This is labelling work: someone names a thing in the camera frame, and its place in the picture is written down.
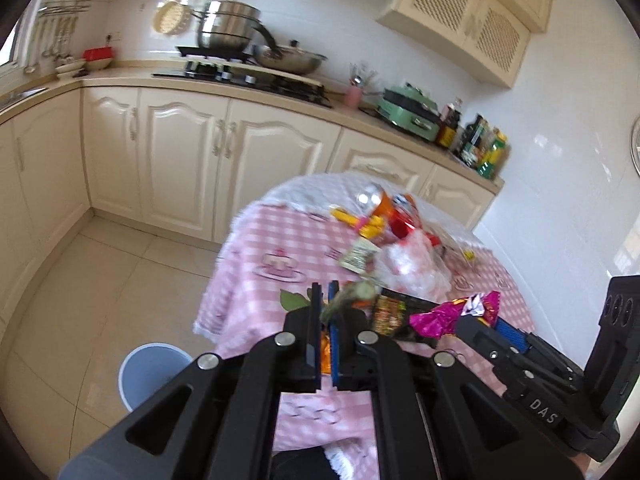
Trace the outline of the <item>round woven trivet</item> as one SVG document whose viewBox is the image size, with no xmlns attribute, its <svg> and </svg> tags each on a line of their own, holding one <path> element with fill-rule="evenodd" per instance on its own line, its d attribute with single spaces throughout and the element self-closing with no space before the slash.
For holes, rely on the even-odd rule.
<svg viewBox="0 0 640 480">
<path fill-rule="evenodd" d="M 165 0 L 155 12 L 152 27 L 160 35 L 178 36 L 189 29 L 191 18 L 190 6 L 177 0 Z"/>
</svg>

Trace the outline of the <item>black gas stove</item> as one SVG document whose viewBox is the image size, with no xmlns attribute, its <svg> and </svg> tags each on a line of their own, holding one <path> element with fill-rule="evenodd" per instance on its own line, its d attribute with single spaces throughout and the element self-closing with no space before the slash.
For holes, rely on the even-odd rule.
<svg viewBox="0 0 640 480">
<path fill-rule="evenodd" d="M 178 47 L 186 60 L 178 70 L 158 70 L 155 78 L 174 78 L 226 84 L 332 108 L 324 85 L 306 76 L 262 67 L 245 52 Z"/>
</svg>

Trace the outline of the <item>pink white plastic bag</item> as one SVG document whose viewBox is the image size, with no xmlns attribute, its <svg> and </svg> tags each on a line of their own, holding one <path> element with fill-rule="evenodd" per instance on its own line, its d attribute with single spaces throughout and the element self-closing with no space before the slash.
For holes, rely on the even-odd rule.
<svg viewBox="0 0 640 480">
<path fill-rule="evenodd" d="M 421 230 L 384 246 L 374 256 L 373 277 L 387 289 L 435 304 L 451 290 L 451 272 Z"/>
</svg>

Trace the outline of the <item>hanging utensil rack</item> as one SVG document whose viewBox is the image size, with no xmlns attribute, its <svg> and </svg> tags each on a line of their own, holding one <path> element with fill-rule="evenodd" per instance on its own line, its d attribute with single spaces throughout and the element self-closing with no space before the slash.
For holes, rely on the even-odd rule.
<svg viewBox="0 0 640 480">
<path fill-rule="evenodd" d="M 43 58 L 59 66 L 70 57 L 77 22 L 90 8 L 88 0 L 46 0 L 40 4 L 28 35 L 25 75 L 39 70 Z"/>
</svg>

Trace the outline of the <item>green electric cooker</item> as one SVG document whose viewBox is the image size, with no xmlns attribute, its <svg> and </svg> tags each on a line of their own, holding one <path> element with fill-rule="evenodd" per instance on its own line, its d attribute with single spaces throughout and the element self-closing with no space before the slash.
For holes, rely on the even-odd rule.
<svg viewBox="0 0 640 480">
<path fill-rule="evenodd" d="M 412 84 L 386 88 L 376 112 L 395 128 L 426 142 L 435 141 L 442 125 L 437 104 Z"/>
</svg>

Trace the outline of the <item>steel wok with lid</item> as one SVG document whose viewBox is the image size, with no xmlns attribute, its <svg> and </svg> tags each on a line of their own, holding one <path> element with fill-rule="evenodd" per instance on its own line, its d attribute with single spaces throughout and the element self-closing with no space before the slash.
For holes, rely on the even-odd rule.
<svg viewBox="0 0 640 480">
<path fill-rule="evenodd" d="M 265 40 L 265 44 L 254 44 L 252 47 L 252 57 L 262 67 L 307 76 L 318 70 L 328 59 L 323 54 L 300 48 L 296 40 L 292 40 L 288 46 L 277 44 L 271 32 L 262 24 L 256 25 L 255 30 Z"/>
</svg>

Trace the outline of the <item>green yellow oil bottle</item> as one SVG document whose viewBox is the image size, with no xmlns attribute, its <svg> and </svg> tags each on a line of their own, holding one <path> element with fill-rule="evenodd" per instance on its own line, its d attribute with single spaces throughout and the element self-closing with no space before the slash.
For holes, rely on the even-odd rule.
<svg viewBox="0 0 640 480">
<path fill-rule="evenodd" d="M 494 140 L 492 140 L 490 147 L 480 161 L 480 166 L 477 168 L 477 172 L 481 177 L 487 180 L 491 180 L 494 177 L 498 162 L 500 162 L 500 158 L 506 149 L 506 142 L 508 142 L 506 135 L 500 130 L 496 130 Z"/>
</svg>

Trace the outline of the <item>steel sink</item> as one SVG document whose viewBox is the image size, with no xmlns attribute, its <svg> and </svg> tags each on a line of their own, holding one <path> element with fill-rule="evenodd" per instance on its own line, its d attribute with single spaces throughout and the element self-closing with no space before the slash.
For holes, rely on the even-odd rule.
<svg viewBox="0 0 640 480">
<path fill-rule="evenodd" d="M 33 88 L 23 91 L 14 91 L 2 96 L 0 99 L 0 110 L 6 110 L 7 108 L 22 102 L 31 96 L 36 96 L 37 94 L 46 91 L 47 87 L 39 87 Z"/>
</svg>

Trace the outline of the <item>pink checked tablecloth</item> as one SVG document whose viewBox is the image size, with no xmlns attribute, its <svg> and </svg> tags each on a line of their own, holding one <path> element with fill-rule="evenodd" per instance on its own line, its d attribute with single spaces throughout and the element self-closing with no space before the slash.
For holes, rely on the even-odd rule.
<svg viewBox="0 0 640 480">
<path fill-rule="evenodd" d="M 195 333 L 223 358 L 238 356 L 280 332 L 286 306 L 306 297 L 312 283 L 356 280 L 338 263 L 356 233 L 331 210 L 355 210 L 372 181 L 358 172 L 296 177 L 246 206 L 222 245 Z M 338 478 L 378 478 L 370 396 L 339 392 L 330 378 L 314 394 L 282 394 L 274 452 L 301 448 L 318 448 Z"/>
</svg>

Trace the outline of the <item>dark soy sauce bottle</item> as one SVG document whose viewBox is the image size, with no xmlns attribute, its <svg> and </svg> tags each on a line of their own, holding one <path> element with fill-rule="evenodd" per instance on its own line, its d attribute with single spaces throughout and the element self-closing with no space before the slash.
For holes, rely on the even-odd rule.
<svg viewBox="0 0 640 480">
<path fill-rule="evenodd" d="M 462 99 L 447 104 L 440 114 L 440 129 L 435 143 L 441 148 L 450 148 L 457 135 L 461 118 Z"/>
</svg>

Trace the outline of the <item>orange snack bag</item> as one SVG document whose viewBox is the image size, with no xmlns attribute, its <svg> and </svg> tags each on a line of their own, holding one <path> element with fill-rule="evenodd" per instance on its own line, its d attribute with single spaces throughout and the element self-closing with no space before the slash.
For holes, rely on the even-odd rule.
<svg viewBox="0 0 640 480">
<path fill-rule="evenodd" d="M 373 214 L 383 218 L 392 232 L 401 240 L 416 230 L 422 229 L 422 220 L 418 207 L 411 195 L 396 194 L 389 196 L 380 193 L 380 203 Z"/>
</svg>

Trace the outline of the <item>cream lower cabinets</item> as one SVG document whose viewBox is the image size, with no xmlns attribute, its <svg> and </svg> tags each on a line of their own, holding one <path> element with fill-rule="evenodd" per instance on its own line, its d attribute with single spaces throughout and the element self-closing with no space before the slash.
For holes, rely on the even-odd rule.
<svg viewBox="0 0 640 480">
<path fill-rule="evenodd" d="M 173 80 L 41 89 L 1 114 L 1 319 L 90 210 L 220 243 L 232 218 L 297 176 L 357 170 L 477 225 L 499 192 L 367 117 Z"/>
</svg>

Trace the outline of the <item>magenta foil wrapper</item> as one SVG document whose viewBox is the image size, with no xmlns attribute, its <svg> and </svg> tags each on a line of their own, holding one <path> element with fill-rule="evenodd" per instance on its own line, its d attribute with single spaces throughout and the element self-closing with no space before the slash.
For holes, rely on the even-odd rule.
<svg viewBox="0 0 640 480">
<path fill-rule="evenodd" d="M 477 318 L 489 327 L 498 321 L 500 292 L 492 290 L 484 294 L 451 299 L 431 311 L 409 316 L 409 326 L 421 337 L 439 339 L 456 332 L 457 322 L 464 316 Z"/>
</svg>

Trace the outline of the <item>steel stacked steamer pot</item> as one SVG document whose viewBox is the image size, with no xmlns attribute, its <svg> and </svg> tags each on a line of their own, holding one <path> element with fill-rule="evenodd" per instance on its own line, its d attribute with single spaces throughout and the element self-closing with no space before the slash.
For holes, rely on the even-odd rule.
<svg viewBox="0 0 640 480">
<path fill-rule="evenodd" d="M 253 39 L 260 11 L 239 0 L 206 1 L 192 11 L 196 43 L 205 50 L 244 51 Z"/>
</svg>

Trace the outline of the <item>pink utensil holder cup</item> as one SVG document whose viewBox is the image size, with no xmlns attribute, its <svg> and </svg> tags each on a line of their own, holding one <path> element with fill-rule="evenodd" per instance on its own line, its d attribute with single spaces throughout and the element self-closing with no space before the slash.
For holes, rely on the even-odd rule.
<svg viewBox="0 0 640 480">
<path fill-rule="evenodd" d="M 343 103 L 351 110 L 356 110 L 360 105 L 362 95 L 363 88 L 357 86 L 356 84 L 351 84 L 344 94 Z"/>
</svg>

